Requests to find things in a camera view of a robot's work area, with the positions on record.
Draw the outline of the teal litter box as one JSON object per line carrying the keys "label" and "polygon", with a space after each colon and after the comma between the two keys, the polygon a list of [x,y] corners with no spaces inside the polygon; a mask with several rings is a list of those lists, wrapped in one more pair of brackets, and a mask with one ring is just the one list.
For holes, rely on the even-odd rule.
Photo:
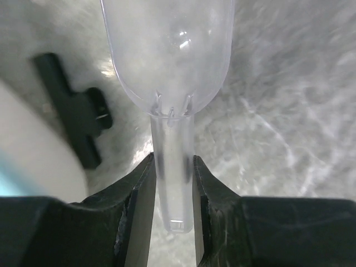
{"label": "teal litter box", "polygon": [[1,82],[1,196],[80,202],[86,175],[70,147]]}

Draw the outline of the clear plastic scoop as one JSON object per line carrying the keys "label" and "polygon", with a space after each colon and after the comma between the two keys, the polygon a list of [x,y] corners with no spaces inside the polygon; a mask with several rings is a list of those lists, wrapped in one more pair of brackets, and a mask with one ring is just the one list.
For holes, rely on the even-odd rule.
{"label": "clear plastic scoop", "polygon": [[233,1],[102,1],[112,63],[129,98],[151,117],[167,231],[193,227],[194,116],[228,72]]}

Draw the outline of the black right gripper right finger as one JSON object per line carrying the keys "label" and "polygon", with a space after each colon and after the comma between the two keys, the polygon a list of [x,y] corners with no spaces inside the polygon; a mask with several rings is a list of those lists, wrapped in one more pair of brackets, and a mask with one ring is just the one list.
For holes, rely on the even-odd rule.
{"label": "black right gripper right finger", "polygon": [[240,196],[194,157],[197,266],[354,266],[355,202]]}

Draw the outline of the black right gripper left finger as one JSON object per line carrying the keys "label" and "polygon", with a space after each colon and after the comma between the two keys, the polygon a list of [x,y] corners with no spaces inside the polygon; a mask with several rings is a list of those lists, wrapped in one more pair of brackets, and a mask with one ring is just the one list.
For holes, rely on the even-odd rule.
{"label": "black right gripper left finger", "polygon": [[156,192],[153,154],[82,202],[1,198],[2,266],[146,266]]}

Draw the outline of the black bag clip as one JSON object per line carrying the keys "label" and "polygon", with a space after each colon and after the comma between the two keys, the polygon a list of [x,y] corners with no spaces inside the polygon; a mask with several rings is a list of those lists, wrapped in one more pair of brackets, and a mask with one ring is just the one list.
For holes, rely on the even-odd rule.
{"label": "black bag clip", "polygon": [[102,162],[95,145],[103,130],[110,129],[113,118],[103,92],[90,87],[72,90],[66,72],[55,53],[31,59],[64,126],[69,142],[85,169],[96,169]]}

